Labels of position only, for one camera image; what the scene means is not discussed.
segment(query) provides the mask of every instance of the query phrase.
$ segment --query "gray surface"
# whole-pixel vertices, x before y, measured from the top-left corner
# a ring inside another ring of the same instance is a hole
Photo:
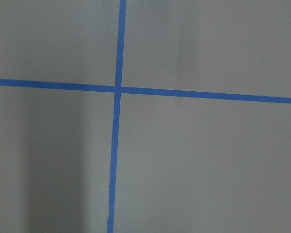
[[[0,0],[0,78],[114,85],[117,0]]]
[[[116,233],[291,233],[291,105],[122,96]]]
[[[128,1],[123,85],[291,97],[291,0]]]
[[[113,94],[0,87],[0,233],[104,233]]]

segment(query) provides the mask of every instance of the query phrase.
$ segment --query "blue line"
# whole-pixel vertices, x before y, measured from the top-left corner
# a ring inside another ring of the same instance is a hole
[[[114,86],[78,84],[78,83],[55,83],[55,82],[11,80],[11,79],[0,79],[0,86],[19,86],[45,89],[76,90],[76,91],[114,92]]]
[[[126,0],[120,0],[118,35],[117,35],[116,70],[115,70],[114,114],[113,114],[113,127],[112,127],[110,182],[109,182],[109,216],[108,216],[108,222],[107,222],[107,233],[113,233],[113,225],[114,225],[116,165],[117,165],[118,135],[119,135],[120,108],[121,108],[121,86],[122,86],[122,73],[123,73],[125,14],[126,14]]]
[[[176,96],[176,97],[190,97],[190,98],[204,98],[204,99],[218,99],[218,100],[242,100],[242,101],[291,104],[291,98],[275,97],[275,96],[255,96],[255,95],[226,94],[226,93],[199,92],[199,91],[179,91],[179,90],[152,89],[152,88],[139,88],[139,87],[122,87],[121,90],[122,90],[122,93],[126,93],[126,94]]]

